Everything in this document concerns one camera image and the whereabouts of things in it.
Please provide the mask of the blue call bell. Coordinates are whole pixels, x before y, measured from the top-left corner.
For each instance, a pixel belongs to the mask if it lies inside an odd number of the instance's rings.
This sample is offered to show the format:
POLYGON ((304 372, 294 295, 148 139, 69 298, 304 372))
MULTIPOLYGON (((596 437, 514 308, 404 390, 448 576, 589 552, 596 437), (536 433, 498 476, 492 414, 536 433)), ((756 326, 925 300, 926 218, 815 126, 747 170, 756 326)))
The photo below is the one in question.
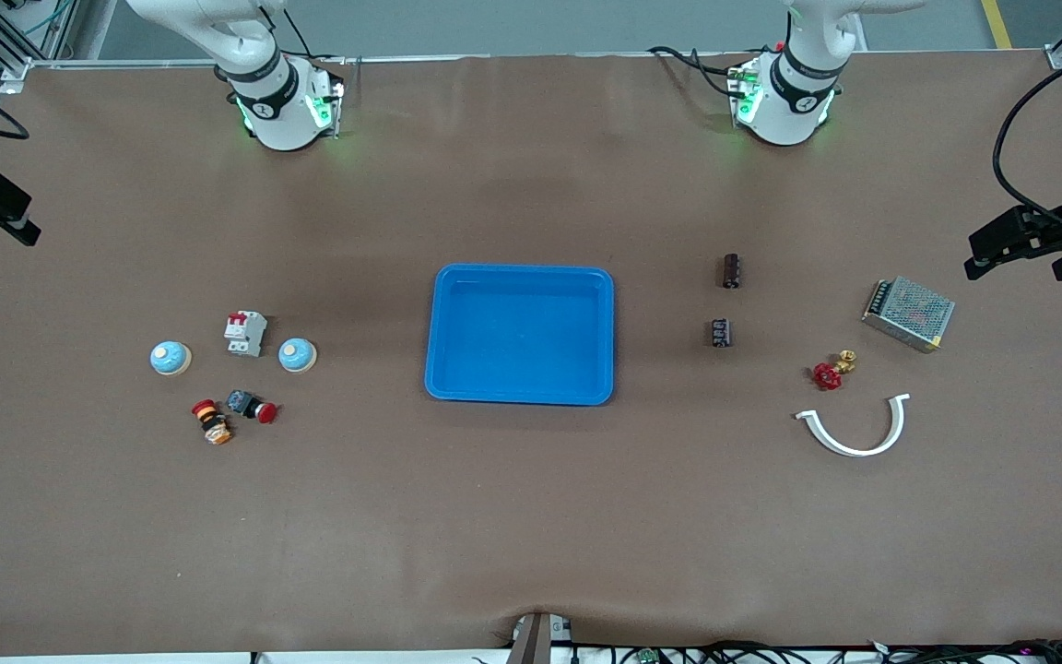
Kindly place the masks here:
POLYGON ((148 354, 150 367, 160 375, 178 375, 185 373, 193 361, 193 353, 176 340, 164 340, 153 346, 148 354))
POLYGON ((306 338, 289 338, 277 350, 278 364, 287 373, 307 373, 316 364, 319 350, 306 338))

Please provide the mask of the blue plastic tray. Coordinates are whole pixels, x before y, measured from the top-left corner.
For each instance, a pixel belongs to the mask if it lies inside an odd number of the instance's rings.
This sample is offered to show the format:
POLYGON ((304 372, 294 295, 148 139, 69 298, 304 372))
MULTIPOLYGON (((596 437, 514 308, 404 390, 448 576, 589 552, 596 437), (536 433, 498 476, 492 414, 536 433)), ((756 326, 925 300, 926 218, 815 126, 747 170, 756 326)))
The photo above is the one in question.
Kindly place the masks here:
POLYGON ((431 292, 424 386, 445 402, 607 403, 614 279, 599 267, 443 266, 431 292))

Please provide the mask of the metal mesh power supply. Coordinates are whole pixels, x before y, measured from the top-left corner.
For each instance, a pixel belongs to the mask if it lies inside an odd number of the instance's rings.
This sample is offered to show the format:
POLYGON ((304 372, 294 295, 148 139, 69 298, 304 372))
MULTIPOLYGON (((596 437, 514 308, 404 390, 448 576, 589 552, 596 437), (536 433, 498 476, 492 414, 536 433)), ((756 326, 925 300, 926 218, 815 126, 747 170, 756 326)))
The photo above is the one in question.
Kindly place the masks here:
POLYGON ((955 302, 902 276, 877 280, 860 320, 922 353, 940 348, 955 302))

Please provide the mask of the white curved plastic clip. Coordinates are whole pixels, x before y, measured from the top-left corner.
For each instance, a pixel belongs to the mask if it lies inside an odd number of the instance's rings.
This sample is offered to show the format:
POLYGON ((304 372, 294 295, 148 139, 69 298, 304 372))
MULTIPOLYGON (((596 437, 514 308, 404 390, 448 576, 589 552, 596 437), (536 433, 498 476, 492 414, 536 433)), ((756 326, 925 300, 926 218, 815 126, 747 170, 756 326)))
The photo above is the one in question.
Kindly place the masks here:
POLYGON ((826 429, 825 424, 822 424, 819 413, 815 410, 805 410, 794 413, 793 419, 802 421, 802 423, 808 426, 808 431, 810 436, 813 437, 813 440, 818 442, 818 445, 821 445, 822 448, 838 455, 838 457, 879 457, 879 455, 893 449, 893 447, 901 441, 903 428, 905 428, 906 423, 905 404, 910 399, 910 394, 900 394, 888 399, 890 409, 889 429, 884 436, 883 441, 877 445, 874 445, 873 448, 858 449, 843 445, 842 442, 838 441, 837 438, 830 435, 829 430, 826 429))

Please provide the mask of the white red circuit breaker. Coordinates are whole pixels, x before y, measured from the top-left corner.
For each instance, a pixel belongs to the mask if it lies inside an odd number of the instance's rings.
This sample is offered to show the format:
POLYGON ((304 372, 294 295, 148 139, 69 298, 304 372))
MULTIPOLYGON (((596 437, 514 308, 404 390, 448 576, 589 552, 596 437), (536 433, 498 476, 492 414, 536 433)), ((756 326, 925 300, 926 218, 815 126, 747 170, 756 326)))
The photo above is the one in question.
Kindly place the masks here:
POLYGON ((244 310, 232 312, 225 319, 223 333, 227 352, 237 357, 260 357, 267 328, 264 314, 244 310))

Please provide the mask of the orange red push button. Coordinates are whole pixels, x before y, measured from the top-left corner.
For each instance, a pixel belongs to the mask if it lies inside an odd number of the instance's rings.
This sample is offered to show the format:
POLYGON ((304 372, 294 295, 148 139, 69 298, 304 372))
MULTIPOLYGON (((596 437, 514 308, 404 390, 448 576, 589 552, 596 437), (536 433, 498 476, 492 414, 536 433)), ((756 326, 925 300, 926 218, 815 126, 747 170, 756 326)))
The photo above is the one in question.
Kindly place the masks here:
POLYGON ((201 430, 210 445, 223 445, 232 438, 227 416, 220 412, 212 399, 202 399, 194 404, 191 413, 201 425, 201 430))

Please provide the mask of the red emergency stop button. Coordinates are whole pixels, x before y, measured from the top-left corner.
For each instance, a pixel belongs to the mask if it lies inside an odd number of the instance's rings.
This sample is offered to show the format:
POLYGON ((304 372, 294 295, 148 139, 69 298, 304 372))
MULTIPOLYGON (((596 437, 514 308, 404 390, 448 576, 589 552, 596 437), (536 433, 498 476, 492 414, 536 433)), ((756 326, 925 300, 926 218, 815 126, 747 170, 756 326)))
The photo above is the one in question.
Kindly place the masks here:
POLYGON ((240 388, 232 390, 230 395, 225 399, 225 405, 236 415, 255 420, 258 423, 269 424, 277 419, 277 404, 266 402, 253 392, 240 388))

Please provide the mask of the brown table mat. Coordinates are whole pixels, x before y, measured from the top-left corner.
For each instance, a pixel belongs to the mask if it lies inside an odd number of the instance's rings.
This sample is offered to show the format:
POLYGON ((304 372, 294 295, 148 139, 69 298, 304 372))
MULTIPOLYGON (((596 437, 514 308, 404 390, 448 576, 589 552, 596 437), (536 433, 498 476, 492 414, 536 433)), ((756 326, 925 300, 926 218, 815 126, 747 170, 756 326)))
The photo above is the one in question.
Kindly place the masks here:
POLYGON ((372 63, 296 154, 204 68, 30 73, 30 138, 0 139, 42 229, 0 231, 0 656, 489 647, 534 611, 626 646, 1062 639, 1062 283, 962 270, 1046 72, 861 54, 812 142, 770 148, 646 56, 372 63), (606 270, 611 399, 427 394, 453 262, 606 270), (936 352, 860 320, 900 276, 955 302, 936 352), (227 352, 240 310, 260 357, 227 352), (185 373, 150 367, 164 340, 185 373), (873 448, 900 394, 879 456, 793 419, 873 448))

